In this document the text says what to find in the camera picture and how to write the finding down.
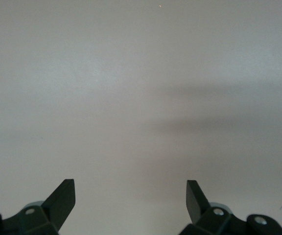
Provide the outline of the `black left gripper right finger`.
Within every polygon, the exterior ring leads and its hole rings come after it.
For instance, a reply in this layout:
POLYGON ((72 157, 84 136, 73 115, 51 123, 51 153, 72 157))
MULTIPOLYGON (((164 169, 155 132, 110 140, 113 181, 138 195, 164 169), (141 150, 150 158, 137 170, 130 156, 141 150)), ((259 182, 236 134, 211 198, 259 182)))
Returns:
POLYGON ((181 235, 282 235, 282 226, 273 218, 251 214, 245 221, 219 203, 210 203, 196 180, 188 180, 186 207, 191 223, 181 235))

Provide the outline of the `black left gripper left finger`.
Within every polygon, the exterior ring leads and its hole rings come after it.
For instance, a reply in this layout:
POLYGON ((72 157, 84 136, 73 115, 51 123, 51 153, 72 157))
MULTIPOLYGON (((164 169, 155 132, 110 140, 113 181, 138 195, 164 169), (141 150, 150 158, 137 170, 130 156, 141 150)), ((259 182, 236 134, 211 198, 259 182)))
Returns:
POLYGON ((57 235, 74 206, 75 183, 65 179, 45 201, 29 203, 7 219, 0 214, 0 235, 57 235))

